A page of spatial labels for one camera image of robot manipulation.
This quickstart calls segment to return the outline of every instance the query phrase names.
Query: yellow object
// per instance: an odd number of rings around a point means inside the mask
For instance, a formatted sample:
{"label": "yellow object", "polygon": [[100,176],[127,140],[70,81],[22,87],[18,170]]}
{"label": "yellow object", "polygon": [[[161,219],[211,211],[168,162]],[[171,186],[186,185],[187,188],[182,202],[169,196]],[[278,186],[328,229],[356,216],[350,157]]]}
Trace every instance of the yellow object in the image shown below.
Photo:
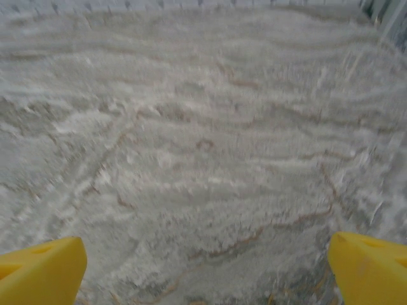
{"label": "yellow object", "polygon": [[72,305],[85,269],[78,237],[0,255],[0,304]]}
{"label": "yellow object", "polygon": [[364,235],[332,236],[328,261],[345,305],[406,305],[407,247]]}

